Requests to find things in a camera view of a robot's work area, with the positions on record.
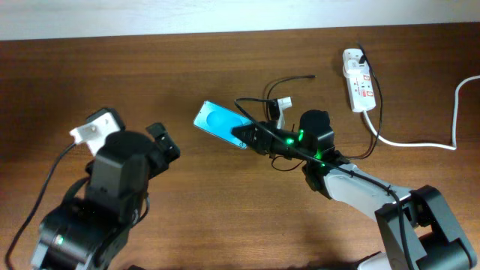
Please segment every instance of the white wall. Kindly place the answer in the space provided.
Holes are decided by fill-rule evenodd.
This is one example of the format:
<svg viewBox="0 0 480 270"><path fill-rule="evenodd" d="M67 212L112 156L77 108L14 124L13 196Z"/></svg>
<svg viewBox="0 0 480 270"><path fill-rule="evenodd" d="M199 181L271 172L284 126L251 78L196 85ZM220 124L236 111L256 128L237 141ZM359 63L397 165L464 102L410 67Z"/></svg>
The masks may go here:
<svg viewBox="0 0 480 270"><path fill-rule="evenodd" d="M480 0L0 0L0 40L480 21Z"/></svg>

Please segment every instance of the blue object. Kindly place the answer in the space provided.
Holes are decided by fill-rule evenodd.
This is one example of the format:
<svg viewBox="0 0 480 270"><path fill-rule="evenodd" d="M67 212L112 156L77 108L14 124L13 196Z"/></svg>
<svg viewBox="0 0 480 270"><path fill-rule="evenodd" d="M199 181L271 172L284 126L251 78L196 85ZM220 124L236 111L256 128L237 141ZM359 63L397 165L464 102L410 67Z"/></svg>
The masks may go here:
<svg viewBox="0 0 480 270"><path fill-rule="evenodd" d="M251 123L248 118L208 100L203 103L202 109L193 120L194 126L241 149L246 149L247 145L232 135L232 128Z"/></svg>

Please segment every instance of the power strip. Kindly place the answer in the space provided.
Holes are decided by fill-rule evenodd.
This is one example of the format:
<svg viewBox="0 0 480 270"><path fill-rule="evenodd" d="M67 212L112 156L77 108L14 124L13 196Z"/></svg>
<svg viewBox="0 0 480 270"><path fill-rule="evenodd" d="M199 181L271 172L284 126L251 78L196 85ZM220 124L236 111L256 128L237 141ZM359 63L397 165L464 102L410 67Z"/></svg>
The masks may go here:
<svg viewBox="0 0 480 270"><path fill-rule="evenodd" d="M376 106L370 67L362 56L360 49L346 49L343 52L343 75L354 113L369 111Z"/></svg>

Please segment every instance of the brown tabletop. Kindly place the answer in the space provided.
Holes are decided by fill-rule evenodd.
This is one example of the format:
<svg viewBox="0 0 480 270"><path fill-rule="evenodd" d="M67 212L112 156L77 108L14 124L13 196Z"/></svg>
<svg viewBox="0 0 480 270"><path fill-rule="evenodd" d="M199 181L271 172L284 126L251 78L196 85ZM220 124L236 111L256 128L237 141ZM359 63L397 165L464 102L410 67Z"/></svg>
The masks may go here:
<svg viewBox="0 0 480 270"><path fill-rule="evenodd" d="M112 269L285 269L383 251L375 222L314 193L300 169L275 171L267 157L195 128L194 117L203 101L234 110L234 98L260 98L274 79L316 74L275 90L274 97L292 97L286 127L306 110L326 110L337 149L360 155L371 137L350 109L341 53L361 41L383 90L383 136L449 144L455 87L480 74L479 32L479 24L448 24L0 42L0 253L53 159L72 142L69 130L101 107L116 108L132 131L163 122L181 149L180 159L151 180L150 214L131 230ZM477 81L461 92L458 150L380 142L368 159L355 161L392 184L438 188L477 251L479 89ZM259 104L245 107L263 119ZM378 107L370 117L376 125ZM18 269L28 268L42 217L91 159L83 145L58 166L13 252Z"/></svg>

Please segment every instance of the white cable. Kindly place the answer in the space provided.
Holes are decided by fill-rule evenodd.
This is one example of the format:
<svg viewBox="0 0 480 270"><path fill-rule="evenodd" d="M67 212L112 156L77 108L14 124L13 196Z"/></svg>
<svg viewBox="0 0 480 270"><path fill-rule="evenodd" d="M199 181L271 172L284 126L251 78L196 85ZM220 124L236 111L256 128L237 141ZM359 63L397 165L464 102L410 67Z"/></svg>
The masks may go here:
<svg viewBox="0 0 480 270"><path fill-rule="evenodd" d="M378 136L379 140L382 142L390 145L390 146L398 146L398 147L439 147L447 150L456 150L457 149L457 114L458 114L458 92L464 86L465 83L468 83L469 81L472 80L477 80L480 79L480 75L478 76L473 76L467 79L464 79L463 82L461 82L458 86L457 89L455 90L455 102L454 102L454 107L453 107L453 121L451 123L451 145L442 145L439 143L431 143L431 142L426 142L426 143L399 143L399 142L391 142L385 138L383 138L381 135ZM367 121L368 127L370 128L371 132L373 133L374 136L377 135L377 131L375 130L375 127L372 125L372 122L370 121L370 118L368 117L367 111L363 111L363 116L365 120Z"/></svg>

